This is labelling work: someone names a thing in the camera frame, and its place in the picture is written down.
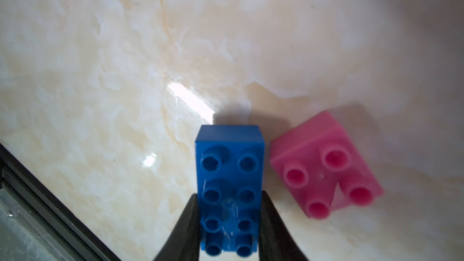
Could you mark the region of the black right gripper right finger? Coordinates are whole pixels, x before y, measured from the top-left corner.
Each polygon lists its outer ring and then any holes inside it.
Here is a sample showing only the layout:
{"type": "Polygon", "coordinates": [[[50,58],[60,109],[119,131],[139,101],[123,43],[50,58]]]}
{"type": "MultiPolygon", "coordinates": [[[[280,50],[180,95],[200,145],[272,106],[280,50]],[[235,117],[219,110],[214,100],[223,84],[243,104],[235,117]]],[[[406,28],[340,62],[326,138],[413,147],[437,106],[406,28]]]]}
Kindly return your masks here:
{"type": "Polygon", "coordinates": [[[262,191],[258,237],[260,261],[308,261],[266,191],[262,191]]]}

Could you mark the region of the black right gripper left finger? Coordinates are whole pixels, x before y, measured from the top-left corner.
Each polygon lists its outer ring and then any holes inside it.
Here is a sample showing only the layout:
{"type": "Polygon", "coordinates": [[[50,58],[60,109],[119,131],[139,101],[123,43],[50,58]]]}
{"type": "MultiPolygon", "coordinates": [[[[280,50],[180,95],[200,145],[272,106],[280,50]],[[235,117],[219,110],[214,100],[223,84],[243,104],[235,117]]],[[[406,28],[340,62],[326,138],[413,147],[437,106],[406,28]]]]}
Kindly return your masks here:
{"type": "Polygon", "coordinates": [[[200,242],[198,195],[194,193],[154,261],[199,261],[200,242]]]}

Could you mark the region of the pink small lego brick top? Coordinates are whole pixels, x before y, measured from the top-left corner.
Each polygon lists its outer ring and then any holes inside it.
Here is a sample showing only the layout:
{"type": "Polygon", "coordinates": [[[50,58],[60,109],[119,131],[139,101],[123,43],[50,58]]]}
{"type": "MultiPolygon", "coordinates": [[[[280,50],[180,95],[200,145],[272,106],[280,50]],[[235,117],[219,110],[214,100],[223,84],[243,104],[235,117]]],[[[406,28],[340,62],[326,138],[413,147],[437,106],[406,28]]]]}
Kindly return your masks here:
{"type": "Polygon", "coordinates": [[[329,111],[275,138],[269,160],[304,214],[323,220],[349,206],[371,205],[383,188],[329,111]]]}

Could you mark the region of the blue lego brick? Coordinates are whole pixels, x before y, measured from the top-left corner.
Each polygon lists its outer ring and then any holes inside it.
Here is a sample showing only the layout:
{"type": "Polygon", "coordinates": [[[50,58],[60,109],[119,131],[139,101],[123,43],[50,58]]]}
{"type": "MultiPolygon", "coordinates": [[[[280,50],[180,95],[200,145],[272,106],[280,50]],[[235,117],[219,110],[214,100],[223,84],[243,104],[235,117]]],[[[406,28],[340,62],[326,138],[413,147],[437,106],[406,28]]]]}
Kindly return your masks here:
{"type": "Polygon", "coordinates": [[[256,125],[203,125],[195,140],[201,249],[257,250],[265,140],[256,125]]]}

